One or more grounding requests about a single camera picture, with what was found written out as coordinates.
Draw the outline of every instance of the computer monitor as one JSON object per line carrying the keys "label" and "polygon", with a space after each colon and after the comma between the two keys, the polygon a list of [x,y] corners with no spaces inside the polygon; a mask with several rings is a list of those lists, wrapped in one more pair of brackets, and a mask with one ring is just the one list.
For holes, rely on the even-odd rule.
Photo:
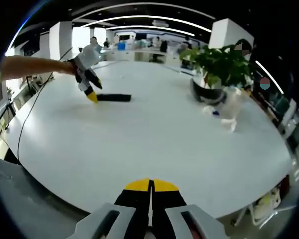
{"label": "computer monitor", "polygon": [[144,40],[146,39],[147,34],[146,33],[136,33],[135,40]]}
{"label": "computer monitor", "polygon": [[120,38],[120,41],[126,41],[130,38],[130,35],[121,35],[121,36],[119,36],[119,38]]}

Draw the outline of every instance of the light strip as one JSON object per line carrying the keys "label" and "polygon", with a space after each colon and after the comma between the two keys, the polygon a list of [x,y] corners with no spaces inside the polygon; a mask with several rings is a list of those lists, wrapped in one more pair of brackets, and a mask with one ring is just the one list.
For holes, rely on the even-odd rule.
{"label": "light strip", "polygon": [[114,6],[108,6],[108,7],[104,7],[104,8],[100,8],[100,9],[97,9],[97,10],[94,10],[94,11],[91,11],[91,12],[88,12],[82,16],[79,16],[73,20],[77,20],[77,19],[80,19],[80,18],[83,18],[85,16],[88,16],[88,15],[91,15],[91,14],[94,14],[96,12],[100,12],[100,11],[105,11],[105,10],[108,10],[108,9],[112,9],[112,8],[117,8],[117,7],[122,7],[122,6],[136,6],[136,5],[157,5],[157,6],[169,6],[169,7],[175,7],[175,8],[179,8],[179,9],[183,9],[183,10],[187,10],[187,11],[191,11],[191,12],[194,12],[194,13],[197,13],[199,15],[203,15],[203,16],[206,16],[208,18],[211,18],[213,20],[215,20],[216,18],[214,18],[213,16],[210,16],[210,15],[207,15],[203,12],[200,12],[200,11],[197,11],[197,10],[194,10],[194,9],[191,9],[191,8],[187,8],[187,7],[184,7],[184,6],[178,6],[178,5],[173,5],[173,4],[167,4],[167,3],[157,3],[157,2],[133,2],[133,3],[125,3],[125,4],[119,4],[119,5],[114,5]]}
{"label": "light strip", "polygon": [[112,20],[119,20],[119,19],[127,19],[127,18],[155,18],[155,19],[163,19],[163,20],[177,21],[177,22],[180,22],[180,23],[184,23],[184,24],[187,24],[187,25],[191,25],[191,26],[197,27],[197,28],[199,28],[199,29],[202,29],[202,30],[211,32],[211,30],[210,30],[210,29],[207,29],[206,27],[199,26],[199,25],[197,25],[197,24],[194,24],[194,23],[191,23],[191,22],[188,22],[188,21],[183,21],[183,20],[179,20],[179,19],[175,19],[175,18],[170,18],[170,17],[165,17],[165,16],[149,16],[149,15],[134,15],[134,16],[118,16],[118,17],[112,17],[112,18],[108,18],[108,19],[104,19],[104,20],[99,20],[99,21],[91,22],[91,23],[88,23],[88,24],[86,24],[86,25],[84,25],[84,26],[81,26],[81,27],[87,27],[87,26],[94,25],[94,24],[98,24],[98,23],[105,22],[105,21],[112,21]]}
{"label": "light strip", "polygon": [[106,30],[114,30],[114,29],[122,29],[122,28],[152,28],[152,29],[160,29],[160,30],[167,30],[167,31],[175,31],[175,32],[179,32],[179,33],[183,33],[189,36],[195,36],[192,33],[186,32],[186,31],[181,31],[181,30],[176,30],[176,29],[172,29],[172,28],[168,28],[168,27],[160,27],[160,26],[137,26],[137,25],[133,25],[133,26],[114,26],[114,27],[109,27],[106,28]]}
{"label": "light strip", "polygon": [[12,48],[12,45],[14,44],[14,41],[16,40],[16,37],[19,35],[19,33],[21,32],[21,30],[23,29],[24,25],[29,21],[29,19],[45,4],[45,1],[42,1],[40,4],[38,4],[32,11],[31,14],[29,15],[29,17],[24,21],[24,23],[21,25],[21,27],[19,28],[19,30],[16,32],[16,34],[14,35],[14,38],[12,39],[7,51],[9,51]]}
{"label": "light strip", "polygon": [[274,80],[272,75],[263,67],[262,64],[259,63],[259,61],[255,61],[256,64],[269,76],[269,78],[273,81],[273,83],[277,86],[278,90],[280,91],[281,94],[284,94],[278,83]]}

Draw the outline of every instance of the blue container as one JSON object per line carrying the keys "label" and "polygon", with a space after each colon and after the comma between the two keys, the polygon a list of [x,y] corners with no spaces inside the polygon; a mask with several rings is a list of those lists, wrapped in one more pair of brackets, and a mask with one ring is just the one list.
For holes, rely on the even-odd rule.
{"label": "blue container", "polygon": [[124,51],[125,50],[125,42],[119,42],[118,43],[118,50]]}

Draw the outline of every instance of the black foam pad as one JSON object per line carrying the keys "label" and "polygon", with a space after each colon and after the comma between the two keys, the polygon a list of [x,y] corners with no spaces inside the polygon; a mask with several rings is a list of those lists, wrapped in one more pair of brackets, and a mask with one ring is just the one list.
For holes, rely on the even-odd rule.
{"label": "black foam pad", "polygon": [[98,101],[119,101],[129,102],[131,101],[131,95],[126,94],[97,94]]}

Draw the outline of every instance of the yellow tape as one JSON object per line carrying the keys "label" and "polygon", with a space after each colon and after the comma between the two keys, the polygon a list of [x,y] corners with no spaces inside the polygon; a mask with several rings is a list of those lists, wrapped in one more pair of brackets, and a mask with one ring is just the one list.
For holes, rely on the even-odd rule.
{"label": "yellow tape", "polygon": [[95,102],[95,103],[98,101],[98,98],[97,98],[95,92],[91,92],[91,93],[88,94],[86,97],[89,98],[91,101],[93,101],[93,102]]}
{"label": "yellow tape", "polygon": [[162,181],[160,179],[154,179],[155,192],[171,192],[179,191],[179,189],[172,183]]}
{"label": "yellow tape", "polygon": [[134,182],[129,183],[128,185],[126,185],[125,190],[147,192],[147,190],[149,188],[149,182],[150,182],[149,178],[134,181]]}

